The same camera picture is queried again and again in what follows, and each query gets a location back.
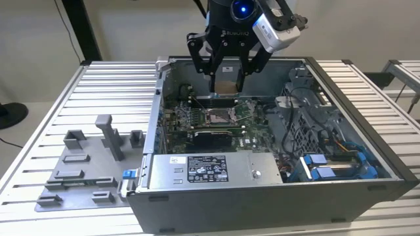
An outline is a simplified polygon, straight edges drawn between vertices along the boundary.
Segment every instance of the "motherboard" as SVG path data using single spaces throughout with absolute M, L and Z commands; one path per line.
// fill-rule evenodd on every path
M 257 99 L 196 99 L 165 109 L 171 153 L 277 152 L 275 136 Z

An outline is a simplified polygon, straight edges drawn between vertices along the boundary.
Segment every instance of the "aluminum extrusion table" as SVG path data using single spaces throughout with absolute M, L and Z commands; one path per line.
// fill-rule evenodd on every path
M 420 178 L 420 125 L 355 65 L 319 61 L 339 88 Z M 147 130 L 155 92 L 153 62 L 93 62 L 77 69 L 0 180 L 0 235 L 141 235 L 129 207 L 35 212 L 35 201 L 63 152 L 67 130 L 100 135 L 96 115 L 112 113 L 121 134 Z M 192 235 L 420 235 L 420 186 L 376 204 L 353 222 Z

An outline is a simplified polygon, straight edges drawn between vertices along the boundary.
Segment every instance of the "power supply label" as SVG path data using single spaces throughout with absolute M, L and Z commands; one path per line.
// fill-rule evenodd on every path
M 228 182 L 225 156 L 189 156 L 188 181 L 191 183 Z

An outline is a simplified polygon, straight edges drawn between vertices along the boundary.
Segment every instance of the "yellow wire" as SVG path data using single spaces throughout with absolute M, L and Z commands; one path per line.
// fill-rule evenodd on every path
M 349 151 L 343 145 L 341 145 L 341 143 L 339 143 L 337 141 L 336 141 L 336 144 L 340 146 L 340 148 L 344 150 L 344 151 Z

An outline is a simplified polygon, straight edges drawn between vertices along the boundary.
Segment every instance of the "blue latch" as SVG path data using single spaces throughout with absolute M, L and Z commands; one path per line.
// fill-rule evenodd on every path
M 125 170 L 123 172 L 123 179 L 136 179 L 137 170 Z

